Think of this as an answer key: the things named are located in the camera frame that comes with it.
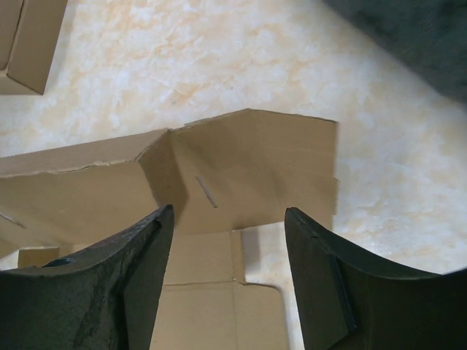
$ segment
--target open cardboard box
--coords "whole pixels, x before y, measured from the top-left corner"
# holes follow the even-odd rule
[[[66,3],[0,1],[0,95],[44,93]]]
[[[287,349],[281,294],[244,280],[243,228],[297,206],[331,228],[337,124],[246,109],[0,159],[0,238],[92,244],[171,203],[155,349]]]

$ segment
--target cardboard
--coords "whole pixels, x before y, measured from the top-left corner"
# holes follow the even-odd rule
[[[43,94],[67,0],[0,1],[0,94]]]
[[[92,244],[158,206],[176,228],[155,349],[287,349],[281,294],[244,280],[238,230],[300,206],[332,226],[337,124],[245,109],[158,130],[0,158],[0,237]]]

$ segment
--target marble floor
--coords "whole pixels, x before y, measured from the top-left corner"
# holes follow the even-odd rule
[[[467,265],[466,110],[318,0],[69,0],[45,95],[0,96],[0,155],[247,107],[339,121],[339,235],[428,271]],[[302,349],[283,225],[245,237],[248,280],[284,292]]]

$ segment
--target black object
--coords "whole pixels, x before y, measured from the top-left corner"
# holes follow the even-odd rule
[[[467,102],[466,0],[324,0],[440,93]]]
[[[467,349],[467,270],[400,265],[297,208],[285,234],[306,350]]]
[[[0,349],[148,350],[171,206],[43,268],[0,272]]]

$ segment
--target flat cardboard sheet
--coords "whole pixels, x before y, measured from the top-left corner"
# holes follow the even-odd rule
[[[44,93],[66,4],[0,1],[0,95]]]
[[[336,134],[329,120],[245,109],[0,158],[0,237],[92,244],[173,204],[154,349],[287,349],[282,296],[244,283],[238,230],[280,222],[289,206],[331,228]]]

